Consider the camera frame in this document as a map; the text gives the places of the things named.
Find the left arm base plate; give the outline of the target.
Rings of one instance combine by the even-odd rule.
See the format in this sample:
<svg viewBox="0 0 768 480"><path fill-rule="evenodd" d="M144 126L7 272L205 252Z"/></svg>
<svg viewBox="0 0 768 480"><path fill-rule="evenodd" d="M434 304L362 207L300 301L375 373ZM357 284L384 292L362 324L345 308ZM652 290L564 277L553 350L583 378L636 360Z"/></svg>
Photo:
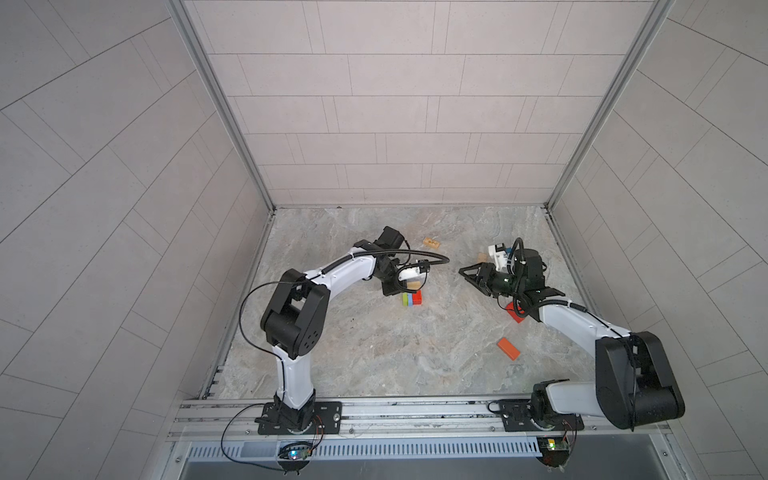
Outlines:
<svg viewBox="0 0 768 480"><path fill-rule="evenodd" d="M314 401L293 409L276 399L263 407L255 422L259 435L338 434L341 415L341 402Z"/></svg>

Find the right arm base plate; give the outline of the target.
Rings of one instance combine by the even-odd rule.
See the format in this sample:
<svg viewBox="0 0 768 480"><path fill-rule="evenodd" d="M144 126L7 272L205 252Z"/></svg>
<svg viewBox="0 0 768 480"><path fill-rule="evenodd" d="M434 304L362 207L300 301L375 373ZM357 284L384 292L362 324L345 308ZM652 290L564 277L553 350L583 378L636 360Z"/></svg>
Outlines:
<svg viewBox="0 0 768 480"><path fill-rule="evenodd" d="M501 399L492 401L487 410L501 418L506 432L561 432L582 431L582 417L574 414L544 413L536 419L530 400Z"/></svg>

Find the grooved pale wood block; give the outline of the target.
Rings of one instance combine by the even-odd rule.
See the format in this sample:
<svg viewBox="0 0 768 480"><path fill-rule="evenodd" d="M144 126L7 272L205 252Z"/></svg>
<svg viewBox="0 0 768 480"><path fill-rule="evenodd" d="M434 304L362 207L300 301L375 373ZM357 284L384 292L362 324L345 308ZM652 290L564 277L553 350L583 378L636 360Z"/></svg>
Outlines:
<svg viewBox="0 0 768 480"><path fill-rule="evenodd" d="M424 272L419 266L409 267L409 268L402 269L398 273L398 280L405 281L405 282L415 281L416 279L421 278L423 275L424 275Z"/></svg>

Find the orange wood block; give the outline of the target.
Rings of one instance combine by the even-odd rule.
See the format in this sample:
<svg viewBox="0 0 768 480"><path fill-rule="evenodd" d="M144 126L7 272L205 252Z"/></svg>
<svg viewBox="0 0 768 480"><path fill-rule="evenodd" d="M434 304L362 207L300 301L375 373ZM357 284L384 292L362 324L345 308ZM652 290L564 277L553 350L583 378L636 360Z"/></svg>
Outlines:
<svg viewBox="0 0 768 480"><path fill-rule="evenodd" d="M512 361L515 361L521 355L521 352L507 338L501 338L496 345Z"/></svg>

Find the printed label wood block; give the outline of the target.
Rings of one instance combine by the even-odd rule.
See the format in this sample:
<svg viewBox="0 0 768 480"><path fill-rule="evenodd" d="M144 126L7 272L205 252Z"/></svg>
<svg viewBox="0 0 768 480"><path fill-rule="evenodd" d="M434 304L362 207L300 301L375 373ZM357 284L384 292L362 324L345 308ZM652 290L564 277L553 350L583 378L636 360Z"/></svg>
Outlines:
<svg viewBox="0 0 768 480"><path fill-rule="evenodd" d="M433 248L433 249L439 249L439 248L440 248L440 245L441 245L441 243L440 243L439 241L436 241L436 240L434 240L434 239L432 239L432 238L429 238L429 237L426 237L426 238L423 240L423 244L424 244L425 246L427 246L427 247L429 247L429 248Z"/></svg>

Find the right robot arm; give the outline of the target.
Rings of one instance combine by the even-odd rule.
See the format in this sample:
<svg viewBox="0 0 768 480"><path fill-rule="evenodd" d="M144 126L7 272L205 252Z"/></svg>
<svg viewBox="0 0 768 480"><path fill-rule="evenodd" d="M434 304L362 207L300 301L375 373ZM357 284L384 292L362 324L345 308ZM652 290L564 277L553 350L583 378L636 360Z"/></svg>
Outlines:
<svg viewBox="0 0 768 480"><path fill-rule="evenodd" d="M537 251L517 249L504 271L484 262L459 273L482 294L509 298L507 309L517 317L559 331L593 358L591 382L550 380L534 386L528 410L537 428L553 430L569 415L603 417L629 430L684 416L685 400L662 341L651 332L603 320L547 286Z"/></svg>

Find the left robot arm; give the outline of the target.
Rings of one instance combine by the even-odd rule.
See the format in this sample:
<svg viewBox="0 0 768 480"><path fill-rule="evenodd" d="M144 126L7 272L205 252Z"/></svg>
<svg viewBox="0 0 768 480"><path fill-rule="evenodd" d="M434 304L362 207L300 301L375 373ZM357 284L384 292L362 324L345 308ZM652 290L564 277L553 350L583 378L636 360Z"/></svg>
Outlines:
<svg viewBox="0 0 768 480"><path fill-rule="evenodd" d="M372 278L381 282L385 296L412 294L408 283L426 280L429 261L403 264L397 257L404 242L398 231L386 227L376 241L361 240L345 256L324 267L284 272L260 323L278 369L272 422L299 431L314 419L311 351L320 339L335 296L358 281Z"/></svg>

